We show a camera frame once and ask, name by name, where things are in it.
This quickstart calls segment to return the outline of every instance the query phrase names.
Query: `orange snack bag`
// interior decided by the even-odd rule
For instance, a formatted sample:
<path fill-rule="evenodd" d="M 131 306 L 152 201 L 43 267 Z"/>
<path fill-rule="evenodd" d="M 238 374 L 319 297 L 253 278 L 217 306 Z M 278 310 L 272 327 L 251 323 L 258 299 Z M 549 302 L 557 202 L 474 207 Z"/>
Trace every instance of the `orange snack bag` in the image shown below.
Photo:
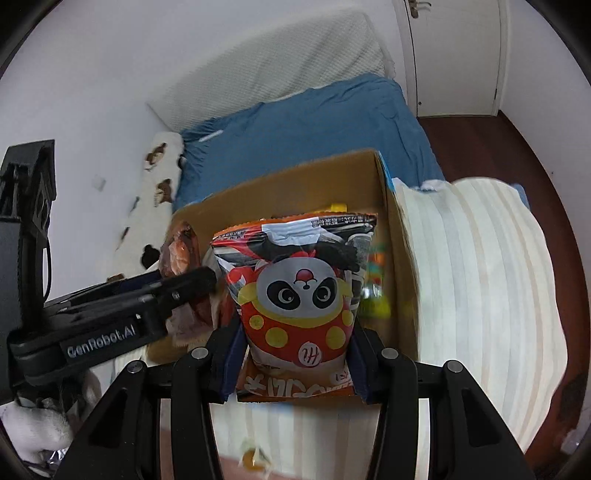
<path fill-rule="evenodd" d="M 350 387 L 345 353 L 375 224 L 374 215 L 324 212 L 215 235 L 213 252 L 249 343 L 241 400 Z"/>

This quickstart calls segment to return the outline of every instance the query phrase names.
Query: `screw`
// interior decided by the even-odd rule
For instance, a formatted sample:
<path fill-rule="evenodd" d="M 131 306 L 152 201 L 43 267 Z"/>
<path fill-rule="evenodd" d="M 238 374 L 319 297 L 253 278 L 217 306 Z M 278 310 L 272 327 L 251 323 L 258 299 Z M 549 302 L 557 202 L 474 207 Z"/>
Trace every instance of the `screw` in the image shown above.
<path fill-rule="evenodd" d="M 137 372 L 141 371 L 144 367 L 144 364 L 139 360 L 134 360 L 127 364 L 127 371 L 130 374 L 136 374 Z"/>
<path fill-rule="evenodd" d="M 201 360 L 209 355 L 209 351 L 204 346 L 199 346 L 191 352 L 191 356 L 195 360 Z"/>
<path fill-rule="evenodd" d="M 447 368 L 450 372 L 454 372 L 455 374 L 458 374 L 464 370 L 464 366 L 457 360 L 450 360 L 447 363 Z"/>
<path fill-rule="evenodd" d="M 398 358 L 398 350 L 395 348 L 385 348 L 382 350 L 382 356 L 388 360 L 394 360 Z"/>

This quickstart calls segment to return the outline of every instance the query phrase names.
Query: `white blanket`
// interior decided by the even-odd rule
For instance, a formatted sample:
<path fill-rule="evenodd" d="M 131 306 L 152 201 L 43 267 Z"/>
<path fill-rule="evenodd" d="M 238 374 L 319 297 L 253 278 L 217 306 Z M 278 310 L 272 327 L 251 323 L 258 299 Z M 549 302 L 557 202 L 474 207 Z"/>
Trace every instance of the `white blanket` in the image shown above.
<path fill-rule="evenodd" d="M 544 235 L 517 191 L 493 179 L 395 181 L 419 284 L 420 361 L 458 359 L 523 450 L 550 408 L 566 368 L 554 274 Z M 245 438 L 290 478 L 364 478 L 379 410 L 356 405 L 211 405 L 218 452 L 238 458 Z M 421 400 L 417 479 L 429 458 L 428 401 Z"/>

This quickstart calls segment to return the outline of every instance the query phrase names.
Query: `pillow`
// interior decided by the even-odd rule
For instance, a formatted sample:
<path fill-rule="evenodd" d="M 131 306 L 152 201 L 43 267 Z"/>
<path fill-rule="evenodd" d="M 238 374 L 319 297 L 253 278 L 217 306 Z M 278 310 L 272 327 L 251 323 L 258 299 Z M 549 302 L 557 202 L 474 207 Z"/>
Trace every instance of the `pillow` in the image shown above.
<path fill-rule="evenodd" d="M 384 55 L 362 11 L 283 25 L 176 74 L 149 106 L 173 131 L 362 73 L 384 75 Z"/>
<path fill-rule="evenodd" d="M 430 188 L 394 180 L 418 278 L 419 360 L 462 362 L 525 450 L 567 363 L 544 234 L 518 191 L 499 180 Z M 419 456 L 427 458 L 421 424 Z"/>
<path fill-rule="evenodd" d="M 135 198 L 113 259 L 113 275 L 135 277 L 158 261 L 173 214 L 183 153 L 179 134 L 156 134 L 144 160 L 141 188 Z"/>

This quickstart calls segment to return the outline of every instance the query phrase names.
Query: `dark wooden floor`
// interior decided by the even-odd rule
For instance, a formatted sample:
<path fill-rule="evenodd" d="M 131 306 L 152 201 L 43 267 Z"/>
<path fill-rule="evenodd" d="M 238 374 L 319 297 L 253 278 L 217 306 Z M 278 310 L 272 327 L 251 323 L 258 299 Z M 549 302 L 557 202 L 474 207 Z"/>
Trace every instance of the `dark wooden floor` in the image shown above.
<path fill-rule="evenodd" d="M 579 250 L 552 182 L 511 122 L 497 117 L 419 119 L 448 181 L 494 177 L 521 184 L 546 237 L 556 278 L 569 361 L 550 412 L 526 453 L 540 476 L 560 462 L 564 435 L 575 427 L 589 368 L 589 302 Z"/>

